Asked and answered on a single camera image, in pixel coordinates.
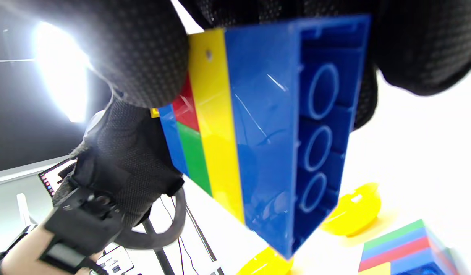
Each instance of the blue toy brick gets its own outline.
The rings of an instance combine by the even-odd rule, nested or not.
[[[247,226],[290,258],[337,205],[368,16],[228,29]]]
[[[183,151],[183,146],[178,132],[178,122],[176,121],[176,115],[174,114],[172,105],[169,104],[165,107],[159,108],[159,115],[173,165],[181,173],[189,176],[185,153]]]
[[[446,250],[446,247],[442,244],[442,242],[440,242],[438,240],[438,238],[429,229],[419,228],[419,229],[414,230],[410,233],[407,233],[403,236],[395,238],[395,239],[393,239],[389,242],[385,242],[382,245],[379,245],[377,247],[373,247],[373,248],[368,249],[368,250],[364,250],[363,255],[361,256],[361,261],[362,262],[366,261],[369,258],[378,256],[378,255],[383,254],[383,253],[385,253],[387,251],[390,251],[392,249],[396,249],[398,247],[401,247],[401,246],[406,245],[408,243],[414,242],[414,241],[416,241],[420,238],[423,238],[423,237],[427,237],[429,239],[429,242],[433,242],[440,251],[444,252]],[[454,263],[454,261],[452,260],[452,257],[450,255],[445,254],[445,256],[448,258],[448,260],[451,263]]]
[[[424,249],[391,263],[391,275],[453,275],[432,249]]]

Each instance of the bright light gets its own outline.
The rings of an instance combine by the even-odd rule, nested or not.
[[[35,34],[36,61],[53,100],[71,122],[82,122],[87,106],[87,56],[73,37],[48,23]]]

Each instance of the multicolored toy brick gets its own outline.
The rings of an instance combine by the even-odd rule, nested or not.
[[[445,247],[418,220],[364,244],[359,274],[377,266],[389,266],[370,275],[458,275]]]
[[[191,35],[183,92],[159,109],[173,164],[286,258],[337,204],[369,25]]]

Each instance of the green panel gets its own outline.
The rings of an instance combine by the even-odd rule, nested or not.
[[[178,131],[188,164],[189,177],[213,197],[200,133],[179,122]]]
[[[377,246],[379,246],[379,245],[382,245],[382,244],[384,244],[384,243],[386,243],[386,242],[389,242],[389,241],[391,241],[391,240],[393,240],[393,239],[396,239],[396,238],[398,238],[398,237],[400,237],[400,236],[403,236],[403,235],[405,235],[405,234],[407,234],[407,233],[410,233],[410,232],[412,232],[412,231],[415,231],[415,230],[417,230],[417,229],[419,229],[419,228],[423,228],[423,227],[425,227],[424,221],[418,220],[418,221],[413,222],[413,223],[411,223],[411,224],[409,224],[409,225],[407,225],[407,226],[404,226],[404,227],[402,227],[402,228],[400,228],[400,229],[398,229],[398,230],[395,230],[395,231],[390,232],[390,233],[388,233],[388,234],[386,234],[386,235],[383,235],[383,236],[381,236],[381,237],[379,237],[379,238],[376,238],[376,239],[374,239],[374,240],[371,240],[371,241],[369,241],[369,242],[366,242],[366,243],[364,244],[364,249],[363,249],[363,250],[366,251],[366,250],[368,250],[368,249],[372,249],[372,248],[374,248],[374,247],[377,247]]]

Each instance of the monitor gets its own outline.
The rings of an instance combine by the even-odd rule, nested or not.
[[[51,197],[55,194],[55,192],[57,192],[60,183],[62,183],[62,178],[59,176],[59,172],[64,170],[69,165],[74,164],[75,162],[76,160],[63,160],[62,162],[59,162],[53,167],[50,167],[49,169],[38,174],[38,177],[44,184]]]

